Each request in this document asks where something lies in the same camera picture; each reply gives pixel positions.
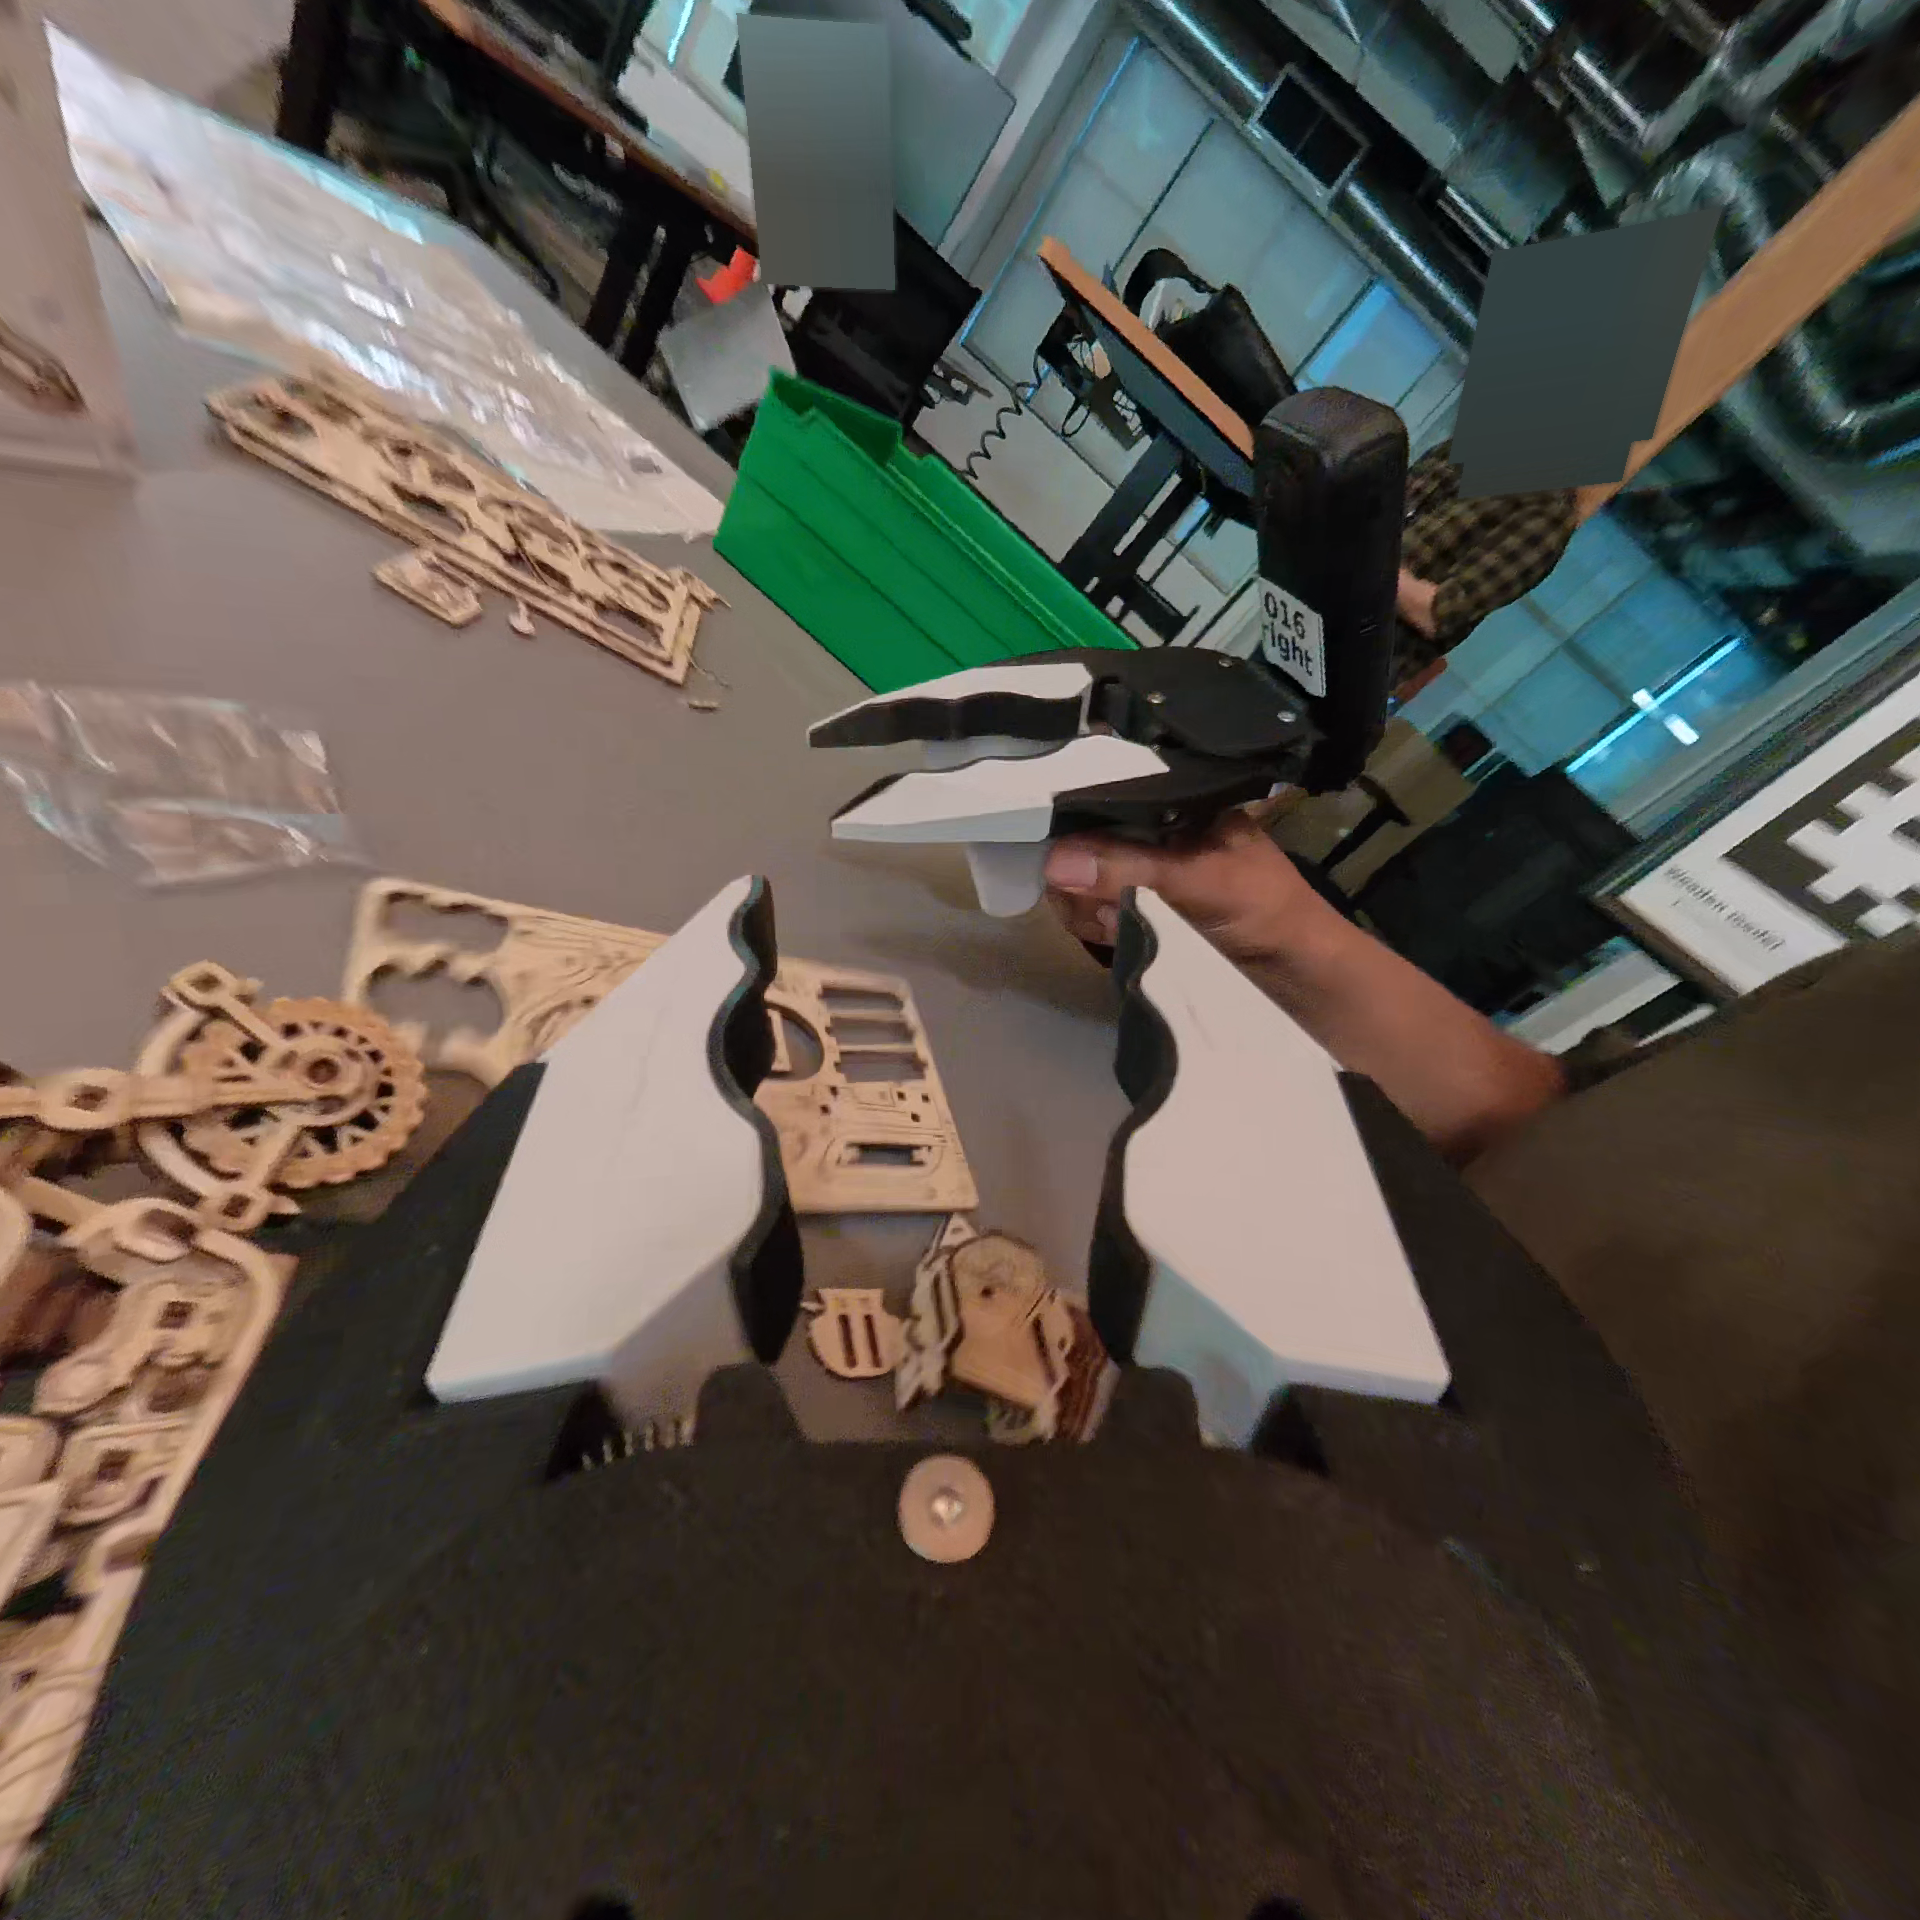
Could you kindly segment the black bag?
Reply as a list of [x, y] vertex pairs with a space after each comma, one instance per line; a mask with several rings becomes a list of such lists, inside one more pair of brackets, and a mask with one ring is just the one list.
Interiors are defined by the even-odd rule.
[[1207, 281], [1174, 250], [1139, 250], [1118, 301], [1247, 428], [1295, 391], [1241, 287]]

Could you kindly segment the person's right hand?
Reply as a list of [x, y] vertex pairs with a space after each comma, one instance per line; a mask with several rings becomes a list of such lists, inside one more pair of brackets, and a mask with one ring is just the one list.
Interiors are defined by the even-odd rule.
[[1048, 850], [1040, 881], [1088, 947], [1115, 947], [1123, 900], [1153, 890], [1226, 960], [1274, 983], [1333, 980], [1366, 958], [1360, 932], [1245, 813], [1173, 847], [1068, 837]]

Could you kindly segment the white panel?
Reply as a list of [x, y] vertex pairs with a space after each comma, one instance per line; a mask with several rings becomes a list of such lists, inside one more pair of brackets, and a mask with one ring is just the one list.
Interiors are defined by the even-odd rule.
[[754, 411], [773, 374], [797, 374], [781, 304], [761, 281], [669, 324], [660, 358], [685, 424], [698, 435]]

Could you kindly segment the person's brown shirt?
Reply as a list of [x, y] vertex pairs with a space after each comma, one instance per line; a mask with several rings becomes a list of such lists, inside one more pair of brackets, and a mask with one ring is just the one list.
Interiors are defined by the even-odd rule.
[[1662, 1430], [1835, 1917], [1917, 1917], [1917, 932], [1559, 1055], [1466, 1173]]

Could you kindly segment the large clear plastic wrapper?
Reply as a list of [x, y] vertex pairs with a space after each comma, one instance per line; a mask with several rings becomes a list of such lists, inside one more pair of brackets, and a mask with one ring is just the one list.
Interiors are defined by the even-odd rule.
[[719, 530], [705, 451], [476, 234], [44, 36], [78, 188], [184, 336], [342, 373], [598, 533]]

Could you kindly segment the grey desk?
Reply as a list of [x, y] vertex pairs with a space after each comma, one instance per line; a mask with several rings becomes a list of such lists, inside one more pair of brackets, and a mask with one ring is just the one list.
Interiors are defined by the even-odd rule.
[[[707, 547], [719, 716], [587, 640], [468, 637], [373, 583], [395, 541], [235, 455], [95, 237], [130, 484], [3, 473], [3, 678], [201, 691], [317, 726], [403, 877], [653, 932], [765, 874], [781, 949], [904, 972], [988, 1224], [1084, 1275], [1118, 1117], [1111, 988], [1048, 921], [988, 927], [962, 863], [826, 841], [868, 775], [809, 755], [851, 678]], [[698, 1448], [613, 1455], [578, 1383], [420, 1383], [525, 1092], [486, 1098], [375, 1224], [305, 1230], [292, 1306], [155, 1549], [21, 1917], [649, 1910], [649, 1839], [705, 1912], [1115, 1917], [1090, 1856], [1084, 1448], [988, 1448], [999, 1528], [927, 1567], [883, 1415], [805, 1357], [707, 1383]]]

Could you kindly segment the white instruction booklet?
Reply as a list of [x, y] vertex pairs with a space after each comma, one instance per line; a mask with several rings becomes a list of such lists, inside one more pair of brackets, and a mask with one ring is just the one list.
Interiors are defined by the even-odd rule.
[[44, 22], [3, 3], [3, 465], [125, 476], [130, 409], [86, 208]]

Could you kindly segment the green plastic bin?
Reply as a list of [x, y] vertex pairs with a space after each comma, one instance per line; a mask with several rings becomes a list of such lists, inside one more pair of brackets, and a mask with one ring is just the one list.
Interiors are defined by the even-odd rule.
[[895, 419], [773, 373], [714, 552], [868, 691], [1055, 649], [1139, 649]]

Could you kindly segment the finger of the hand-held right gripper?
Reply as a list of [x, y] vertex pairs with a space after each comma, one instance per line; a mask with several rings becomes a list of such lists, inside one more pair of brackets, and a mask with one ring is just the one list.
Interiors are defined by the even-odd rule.
[[876, 691], [805, 727], [809, 751], [921, 744], [997, 755], [1055, 748], [1084, 730], [1101, 673], [1081, 656], [1011, 658]]
[[1068, 837], [1055, 807], [1072, 793], [1163, 778], [1166, 760], [1114, 736], [1036, 755], [965, 758], [888, 778], [844, 803], [828, 837], [854, 847], [960, 847], [977, 903], [1023, 916], [1046, 896], [1046, 852]]

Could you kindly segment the person's right forearm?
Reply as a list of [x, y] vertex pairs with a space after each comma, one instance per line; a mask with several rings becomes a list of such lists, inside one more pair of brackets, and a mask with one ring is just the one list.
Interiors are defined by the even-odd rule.
[[1318, 898], [1288, 927], [1274, 980], [1317, 1046], [1368, 1079], [1454, 1167], [1474, 1164], [1569, 1093], [1556, 1057], [1493, 1026]]

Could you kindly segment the large wall screen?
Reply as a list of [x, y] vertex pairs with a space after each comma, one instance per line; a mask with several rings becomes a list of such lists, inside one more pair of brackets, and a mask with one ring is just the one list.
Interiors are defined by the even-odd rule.
[[999, 143], [1014, 98], [946, 33], [933, 3], [883, 3], [892, 51], [892, 157], [898, 211], [944, 244]]

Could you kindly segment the black cabinet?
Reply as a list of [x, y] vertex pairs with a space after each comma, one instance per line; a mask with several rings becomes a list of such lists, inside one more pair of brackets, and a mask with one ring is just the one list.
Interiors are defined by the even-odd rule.
[[801, 378], [911, 428], [929, 378], [970, 324], [980, 287], [901, 211], [892, 291], [812, 291], [786, 342]]

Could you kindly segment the fiducial marker board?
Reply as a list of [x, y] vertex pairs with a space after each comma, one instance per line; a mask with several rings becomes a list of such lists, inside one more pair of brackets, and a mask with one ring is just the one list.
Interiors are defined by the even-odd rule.
[[1917, 927], [1917, 678], [1810, 722], [1658, 833], [1594, 900], [1662, 965], [1733, 1000]]

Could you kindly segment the small curved wooden piece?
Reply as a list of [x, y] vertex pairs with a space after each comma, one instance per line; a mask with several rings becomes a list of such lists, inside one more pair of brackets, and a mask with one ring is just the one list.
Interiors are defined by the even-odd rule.
[[803, 1298], [803, 1333], [820, 1368], [842, 1381], [892, 1377], [904, 1357], [904, 1320], [880, 1288], [824, 1288]]

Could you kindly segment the wooden top office desk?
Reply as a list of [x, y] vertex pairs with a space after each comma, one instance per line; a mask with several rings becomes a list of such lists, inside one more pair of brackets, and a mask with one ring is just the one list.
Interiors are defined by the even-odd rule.
[[616, 3], [587, 33], [604, 59], [587, 61], [518, 3], [292, 3], [275, 138], [325, 157], [347, 109], [358, 161], [433, 184], [456, 224], [507, 243], [562, 301], [499, 197], [499, 149], [514, 149], [559, 181], [571, 214], [611, 219], [585, 332], [641, 378], [691, 262], [754, 249], [748, 188], [611, 93], [613, 61], [635, 51], [641, 9]]

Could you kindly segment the small wooden puzzle piece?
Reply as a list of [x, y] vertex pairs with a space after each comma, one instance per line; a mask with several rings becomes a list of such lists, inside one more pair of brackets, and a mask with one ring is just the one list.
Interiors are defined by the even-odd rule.
[[486, 611], [481, 583], [438, 547], [392, 552], [373, 565], [373, 582], [449, 631], [476, 623]]

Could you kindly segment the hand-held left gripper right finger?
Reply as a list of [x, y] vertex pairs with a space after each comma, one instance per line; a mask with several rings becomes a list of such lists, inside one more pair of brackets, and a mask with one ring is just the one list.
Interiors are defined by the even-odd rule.
[[1115, 1085], [1088, 1306], [1247, 1449], [1295, 1388], [1443, 1403], [1454, 1371], [1333, 1057], [1157, 890], [1115, 913]]

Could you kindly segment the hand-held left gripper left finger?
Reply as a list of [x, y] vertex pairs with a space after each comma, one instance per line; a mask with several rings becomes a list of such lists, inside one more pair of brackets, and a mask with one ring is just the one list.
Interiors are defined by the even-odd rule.
[[691, 1426], [711, 1374], [783, 1355], [803, 1236], [756, 1107], [773, 972], [769, 881], [731, 877], [541, 1055], [432, 1401], [594, 1383], [622, 1426]]

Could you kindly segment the small wooden model assembly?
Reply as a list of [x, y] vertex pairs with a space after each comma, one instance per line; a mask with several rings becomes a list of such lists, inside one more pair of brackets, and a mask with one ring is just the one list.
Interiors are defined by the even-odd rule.
[[957, 1388], [987, 1403], [997, 1442], [1084, 1442], [1111, 1368], [1088, 1306], [1050, 1283], [1032, 1244], [946, 1219], [901, 1321], [898, 1412]]

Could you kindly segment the tilted wooden top desk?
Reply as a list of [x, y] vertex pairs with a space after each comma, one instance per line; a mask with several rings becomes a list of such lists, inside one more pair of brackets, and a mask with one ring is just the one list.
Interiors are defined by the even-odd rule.
[[1115, 374], [1147, 422], [1147, 445], [1106, 505], [1068, 544], [1061, 575], [1101, 611], [1135, 611], [1150, 552], [1192, 504], [1220, 493], [1247, 510], [1252, 493], [1252, 432], [1114, 287], [1088, 271], [1064, 243], [1046, 234], [1039, 266], [1061, 294], [1074, 330]]

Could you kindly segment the clear plastic bag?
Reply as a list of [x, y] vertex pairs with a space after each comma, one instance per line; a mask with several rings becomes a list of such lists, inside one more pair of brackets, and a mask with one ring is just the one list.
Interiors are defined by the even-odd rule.
[[229, 698], [5, 684], [3, 799], [143, 887], [365, 863], [320, 736]]

